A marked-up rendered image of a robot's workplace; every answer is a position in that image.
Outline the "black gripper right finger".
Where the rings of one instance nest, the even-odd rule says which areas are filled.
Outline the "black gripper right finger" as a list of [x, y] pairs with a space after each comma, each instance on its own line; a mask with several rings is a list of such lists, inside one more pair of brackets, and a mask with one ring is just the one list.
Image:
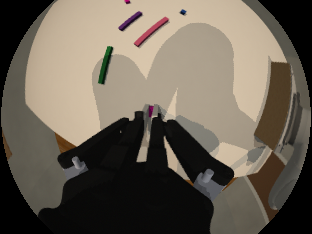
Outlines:
[[233, 169], [212, 157], [176, 120], [162, 121], [155, 104], [151, 124], [141, 192], [143, 204], [158, 211], [166, 208], [172, 197], [164, 136], [193, 187], [213, 202], [234, 177]]

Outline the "green rod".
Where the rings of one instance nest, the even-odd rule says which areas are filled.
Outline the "green rod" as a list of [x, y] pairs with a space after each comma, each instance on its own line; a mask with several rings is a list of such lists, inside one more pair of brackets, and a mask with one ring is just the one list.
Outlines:
[[108, 68], [108, 64], [109, 64], [109, 60], [110, 60], [112, 51], [113, 51], [113, 47], [107, 46], [107, 49], [106, 49], [106, 52], [104, 55], [104, 59], [102, 62], [101, 70], [100, 70], [100, 75], [99, 75], [99, 80], [98, 80], [99, 84], [104, 84], [105, 76], [106, 76], [106, 72], [107, 72], [107, 68]]

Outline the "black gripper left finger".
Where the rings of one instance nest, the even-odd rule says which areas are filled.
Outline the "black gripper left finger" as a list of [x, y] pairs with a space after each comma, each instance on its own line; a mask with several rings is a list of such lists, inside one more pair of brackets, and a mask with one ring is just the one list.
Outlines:
[[137, 161], [149, 120], [149, 104], [134, 115], [132, 121], [123, 117], [79, 146], [61, 153], [57, 160], [67, 181], [95, 167], [87, 180], [89, 191], [99, 200], [112, 198], [127, 159]]

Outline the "purple rod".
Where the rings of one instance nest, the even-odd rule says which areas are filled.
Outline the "purple rod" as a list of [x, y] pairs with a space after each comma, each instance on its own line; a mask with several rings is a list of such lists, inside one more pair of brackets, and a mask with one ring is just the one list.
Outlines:
[[126, 29], [131, 23], [133, 23], [136, 19], [138, 19], [140, 16], [142, 16], [142, 12], [138, 11], [134, 15], [132, 15], [129, 19], [127, 19], [123, 24], [121, 24], [118, 29], [123, 31]]

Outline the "pink rod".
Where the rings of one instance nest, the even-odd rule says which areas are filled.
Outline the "pink rod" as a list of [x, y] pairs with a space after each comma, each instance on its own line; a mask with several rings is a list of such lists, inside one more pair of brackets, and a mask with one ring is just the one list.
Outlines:
[[157, 31], [160, 27], [166, 24], [169, 21], [167, 17], [162, 18], [156, 24], [154, 24], [151, 28], [149, 28], [142, 36], [140, 36], [134, 44], [139, 47], [146, 39], [148, 39], [155, 31]]

